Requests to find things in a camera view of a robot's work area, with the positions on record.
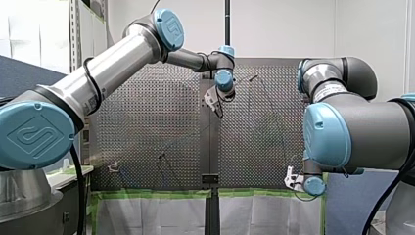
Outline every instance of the black cable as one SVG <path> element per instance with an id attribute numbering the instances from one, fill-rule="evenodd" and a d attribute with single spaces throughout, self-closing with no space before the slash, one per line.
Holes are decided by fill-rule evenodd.
<path id="1" fill-rule="evenodd" d="M 211 54 L 210 55 L 207 55 L 207 54 L 205 54 L 203 52 L 198 52 L 197 54 L 202 56 L 202 58 L 204 59 L 204 63 L 205 63 L 205 60 L 206 60 L 206 62 L 207 62 L 207 69 L 210 72 L 210 78 L 209 79 L 212 79 L 213 78 L 213 69 L 211 67 L 211 61 L 210 61 L 210 58 L 209 58 L 209 56 Z"/>
<path id="2" fill-rule="evenodd" d="M 170 161 L 168 160 L 166 155 L 165 154 L 160 155 L 159 160 L 161 159 L 164 159 L 164 161 L 167 163 L 168 170 L 170 170 L 171 174 L 173 175 L 173 178 L 177 181 L 177 184 L 179 185 L 179 189 L 184 190 L 179 177 L 177 176 L 176 172 L 173 170 L 173 167 L 171 166 Z"/>
<path id="3" fill-rule="evenodd" d="M 378 212 L 379 208 L 381 207 L 382 203 L 388 197 L 388 195 L 393 191 L 396 185 L 402 180 L 403 176 L 412 168 L 412 165 L 415 162 L 415 150 L 412 150 L 412 153 L 405 163 L 402 170 L 399 171 L 399 174 L 390 184 L 390 186 L 385 190 L 384 194 L 379 198 L 378 202 L 376 203 L 375 207 L 373 207 L 372 211 L 370 212 L 369 216 L 367 217 L 366 223 L 364 224 L 362 235 L 366 235 L 370 228 L 370 223 L 372 222 L 373 218 L 375 217 L 376 213 Z"/>
<path id="4" fill-rule="evenodd" d="M 156 167 L 157 167 L 157 169 L 159 170 L 159 172 L 161 174 L 161 188 L 164 188 L 164 186 L 165 186 L 165 175 L 164 175 L 164 171 L 161 169 L 161 158 L 162 158 L 162 155 L 159 156 Z"/>
<path id="5" fill-rule="evenodd" d="M 292 165 L 293 158 L 294 158 L 294 156 L 292 156 L 292 157 L 291 157 L 291 159 L 290 159 L 290 165 Z M 296 191 L 296 184 L 301 185 L 301 183 L 296 183 L 296 182 L 297 182 L 297 179 L 299 178 L 299 176 L 300 176 L 301 174 L 303 174 L 303 168 L 300 170 L 300 172 L 299 172 L 299 173 L 297 173 L 296 179 L 294 180 L 294 188 L 293 188 L 293 191 L 294 191 L 294 196 L 296 196 L 296 198 L 297 198 L 298 200 L 302 201 L 302 202 L 309 203 L 309 202 L 314 201 L 316 198 L 318 198 L 318 196 L 314 196 L 314 197 L 312 197 L 311 199 L 303 199 L 303 198 L 300 198 L 300 197 L 299 197 L 299 195 L 297 194 L 297 191 Z"/>
<path id="6" fill-rule="evenodd" d="M 75 165 L 76 178 L 78 183 L 79 218 L 76 234 L 82 235 L 83 225 L 85 221 L 85 181 L 83 179 L 82 167 L 80 166 L 79 157 L 73 145 L 70 146 L 70 154 L 72 155 L 73 164 Z"/>
<path id="7" fill-rule="evenodd" d="M 94 85 L 95 88 L 95 92 L 97 93 L 97 105 L 95 107 L 95 110 L 93 110 L 91 113 L 89 113 L 88 115 L 92 115 L 95 112 L 97 112 L 100 107 L 101 104 L 103 103 L 103 96 L 101 93 L 101 89 L 98 86 L 97 82 L 95 81 L 95 79 L 91 76 L 91 72 L 89 72 L 89 68 L 88 68 L 88 63 L 92 60 L 92 57 L 86 58 L 85 61 L 83 61 L 83 69 L 85 70 L 85 76 L 86 78 L 88 78 L 88 80 L 92 83 L 92 85 Z"/>
<path id="8" fill-rule="evenodd" d="M 262 77 L 260 77 L 260 76 L 258 76 L 257 77 L 258 79 L 259 79 L 259 82 L 261 83 L 261 85 L 262 85 L 262 89 L 263 89 L 263 92 L 264 92 L 264 94 L 265 94 L 265 96 L 266 96 L 266 100 L 268 101 L 268 103 L 269 103 L 269 106 L 271 107 L 271 111 L 272 111 L 272 115 L 273 115 L 273 117 L 277 117 L 277 119 L 279 119 L 280 121 L 278 121 L 279 122 L 279 125 L 278 125 L 278 127 L 280 128 L 280 130 L 281 130 L 281 132 L 283 132 L 284 134 L 287 132 L 286 131 L 286 129 L 284 128 L 284 125 L 282 125 L 281 123 L 282 123 L 282 117 L 281 117 L 281 115 L 277 112 L 277 109 L 275 109 L 274 108 L 274 105 L 273 105 L 273 103 L 272 103 L 272 100 L 271 100 L 271 97 L 269 96 L 269 93 L 268 93 L 268 91 L 266 90 L 266 86 L 265 86 L 265 83 L 263 82 L 263 79 L 262 79 Z M 283 150 L 284 150 L 284 157 L 285 158 L 287 158 L 287 148 L 286 148 L 286 141 L 285 141 L 285 139 L 284 139 L 284 136 L 283 135 L 280 135 L 281 136 L 281 143 L 283 143 Z"/>
<path id="9" fill-rule="evenodd" d="M 228 59 L 229 59 L 229 61 L 231 61 L 231 63 L 232 63 L 232 65 L 233 65 L 233 67 L 235 68 L 235 61 L 234 61 L 234 58 L 233 58 L 232 56 L 230 56 L 229 54 L 226 54 L 226 53 L 221 52 L 221 51 L 212 51 L 210 54 L 211 54 L 211 55 L 222 54 L 223 56 L 225 56 L 226 58 L 228 58 Z"/>
<path id="10" fill-rule="evenodd" d="M 155 5 L 153 6 L 152 11 L 150 12 L 150 14 L 152 14 L 154 12 L 154 10 L 156 9 L 157 5 L 159 5 L 160 0 L 157 0 Z"/>
<path id="11" fill-rule="evenodd" d="M 0 107 L 6 105 L 7 103 L 11 102 L 15 98 L 16 97 L 4 97 L 4 98 L 0 98 Z"/>

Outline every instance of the perforated metal panel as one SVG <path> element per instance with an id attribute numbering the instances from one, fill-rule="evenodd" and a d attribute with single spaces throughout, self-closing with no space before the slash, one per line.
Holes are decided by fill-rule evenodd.
<path id="1" fill-rule="evenodd" d="M 204 121 L 213 120 L 201 118 L 207 108 L 200 107 L 198 74 L 162 64 L 143 68 L 92 118 L 93 189 L 201 188 L 201 168 L 219 172 L 220 187 L 285 188 L 287 165 L 300 169 L 303 151 L 298 62 L 238 59 L 236 98 L 223 104 L 218 132 L 206 130 Z M 210 146 L 209 154 L 201 146 Z M 120 172 L 109 173 L 115 162 Z"/>
<path id="2" fill-rule="evenodd" d="M 199 82 L 191 70 L 147 66 L 103 103 L 92 121 L 95 190 L 200 187 Z"/>
<path id="3" fill-rule="evenodd" d="M 299 60 L 239 60 L 237 96 L 224 104 L 219 138 L 221 187 L 285 188 L 287 165 L 300 169 Z M 249 77 L 257 75 L 249 82 Z"/>

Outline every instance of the metal frame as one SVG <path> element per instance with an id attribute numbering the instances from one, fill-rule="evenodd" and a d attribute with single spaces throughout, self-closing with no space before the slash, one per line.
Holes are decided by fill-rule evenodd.
<path id="1" fill-rule="evenodd" d="M 300 59 L 237 59 L 236 60 L 236 70 L 238 66 L 281 66 L 281 67 L 290 67 L 290 70 L 294 69 Z M 237 79 L 246 79 L 246 77 L 237 77 Z M 219 144 L 220 144 L 220 131 L 222 120 L 219 119 L 216 114 L 214 114 L 209 106 L 204 102 L 205 92 L 214 85 L 214 81 L 209 79 L 209 72 L 202 73 L 202 79 L 199 76 L 199 130 L 200 130 L 200 174 L 201 182 L 204 176 L 210 176 L 211 178 L 216 177 L 216 181 L 201 183 L 199 188 L 210 189 L 211 198 L 207 199 L 206 203 L 206 234 L 219 234 L 220 233 L 220 212 L 219 212 L 219 197 L 218 197 L 218 187 L 220 187 L 220 165 L 219 165 Z M 293 79 L 293 85 L 296 85 L 297 82 Z M 227 117 L 226 109 L 224 108 L 224 118 Z M 97 139 L 93 137 L 94 133 L 97 133 L 96 122 L 97 117 L 92 117 L 91 121 L 91 153 L 98 153 L 98 145 L 96 143 Z M 91 156 L 91 158 L 97 159 L 98 156 Z M 296 160 L 295 165 L 300 165 L 300 159 Z M 276 182 L 276 184 L 284 184 L 283 180 L 281 182 Z M 262 185 L 235 185 L 233 187 L 263 187 Z M 275 188 L 272 186 L 265 186 L 265 188 Z M 183 190 L 184 188 L 177 187 L 168 187 L 163 188 L 165 190 Z"/>
<path id="2" fill-rule="evenodd" d="M 70 40 L 70 71 L 75 71 L 82 64 L 80 46 L 80 16 L 78 0 L 69 2 L 69 40 Z"/>
<path id="3" fill-rule="evenodd" d="M 242 137 L 238 138 L 240 145 L 234 146 L 231 150 L 225 150 L 225 153 L 220 154 L 220 187 L 283 188 L 285 172 L 287 170 L 286 166 L 292 156 L 295 156 L 293 158 L 293 162 L 295 162 L 294 166 L 300 169 L 302 151 L 299 151 L 299 149 L 302 146 L 302 134 L 300 133 L 302 109 L 300 109 L 299 106 L 299 104 L 301 104 L 301 95 L 297 91 L 296 80 L 297 64 L 299 61 L 300 59 L 257 58 L 236 60 L 237 67 L 235 69 L 235 74 L 236 76 L 239 76 L 237 77 L 237 80 L 239 78 L 239 82 L 241 82 L 241 79 L 244 79 L 245 81 L 243 82 L 246 82 L 246 84 L 240 84 L 242 87 L 236 88 L 237 90 L 240 90 L 240 92 L 237 91 L 236 100 L 229 104 L 229 106 L 224 107 L 225 118 L 222 123 L 223 126 L 221 131 L 229 131 L 231 125 L 236 126 L 235 122 L 229 121 L 229 118 L 226 117 L 226 113 L 228 113 L 228 117 L 232 116 L 232 119 L 236 118 L 235 121 L 238 121 L 238 126 L 251 126 L 254 130 L 261 130 L 259 125 L 263 125 L 262 129 L 265 128 L 264 130 L 267 131 L 262 135 L 271 134 L 271 136 L 268 136 L 268 139 L 266 139 L 267 137 L 262 138 L 257 135 L 251 136 L 252 130 L 247 130 L 246 128 L 241 129 L 238 132 L 238 135 Z M 253 80 L 252 83 L 246 81 L 247 79 L 250 79 L 251 76 L 257 74 L 259 77 Z M 279 80 L 278 83 L 274 83 L 272 80 L 274 76 L 281 80 Z M 262 82 L 265 83 L 266 93 L 263 92 Z M 247 102 L 245 107 L 235 108 L 244 102 Z M 269 123 L 264 120 L 265 116 L 272 118 Z M 287 118 L 296 120 L 295 130 L 293 130 L 293 125 Z M 228 134 L 233 136 L 236 133 L 232 132 Z M 226 140 L 226 133 L 220 133 L 220 135 L 221 141 L 224 140 L 223 137 L 225 137 Z M 228 142 L 233 141 L 233 138 L 227 138 L 227 140 Z M 284 141 L 285 143 L 289 141 L 288 143 L 290 144 L 282 144 L 281 147 L 283 149 L 278 150 L 269 148 L 268 146 L 270 146 L 270 143 L 267 143 L 269 141 L 276 142 L 276 146 L 281 145 L 281 141 Z M 280 161 L 274 161 L 277 159 L 277 156 L 273 159 L 272 154 L 284 155 L 285 157 L 284 159 L 280 159 Z M 241 159 L 243 157 L 251 158 L 251 160 L 244 161 Z"/>

